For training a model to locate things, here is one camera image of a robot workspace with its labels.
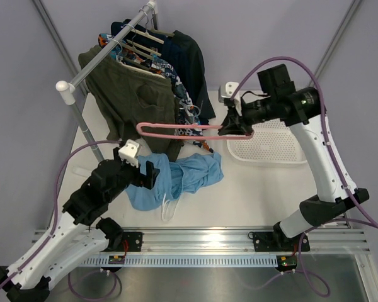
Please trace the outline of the light blue shorts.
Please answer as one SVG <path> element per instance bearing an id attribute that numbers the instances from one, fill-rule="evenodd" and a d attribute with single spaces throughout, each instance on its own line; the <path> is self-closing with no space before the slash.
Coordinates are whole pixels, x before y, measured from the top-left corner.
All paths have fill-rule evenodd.
<path id="1" fill-rule="evenodd" d="M 189 157 L 169 161 L 165 154 L 140 156 L 140 171 L 146 173 L 146 163 L 159 169 L 153 188 L 130 185 L 125 192 L 133 209 L 152 211 L 179 201 L 183 193 L 195 194 L 200 188 L 214 185 L 223 177 L 222 157 L 218 153 L 193 154 Z"/>

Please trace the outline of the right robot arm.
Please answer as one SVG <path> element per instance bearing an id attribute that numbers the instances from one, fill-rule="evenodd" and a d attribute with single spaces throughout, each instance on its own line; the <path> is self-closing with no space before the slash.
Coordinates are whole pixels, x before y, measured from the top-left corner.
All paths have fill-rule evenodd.
<path id="1" fill-rule="evenodd" d="M 369 199 L 369 192 L 359 188 L 348 175 L 332 140 L 318 90 L 313 87 L 296 89 L 284 64 L 259 72 L 258 79 L 263 93 L 250 103 L 238 95 L 237 82 L 228 82 L 219 88 L 219 101 L 227 106 L 227 115 L 218 135 L 249 138 L 253 125 L 280 120 L 297 139 L 317 193 L 273 226 L 269 245 L 291 251 L 295 245 L 302 245 L 304 232 L 364 203 Z"/>

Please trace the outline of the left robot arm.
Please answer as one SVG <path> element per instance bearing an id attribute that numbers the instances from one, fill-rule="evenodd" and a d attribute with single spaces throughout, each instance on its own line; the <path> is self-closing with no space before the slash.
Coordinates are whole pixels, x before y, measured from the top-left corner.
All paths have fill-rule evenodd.
<path id="1" fill-rule="evenodd" d="M 52 228 L 18 261 L 0 266 L 0 290 L 9 301 L 45 301 L 59 281 L 92 255 L 129 250 L 131 237 L 102 214 L 130 185 L 154 187 L 159 169 L 147 161 L 141 172 L 137 154 L 134 146 L 114 148 L 114 158 L 101 161 L 71 194 Z"/>

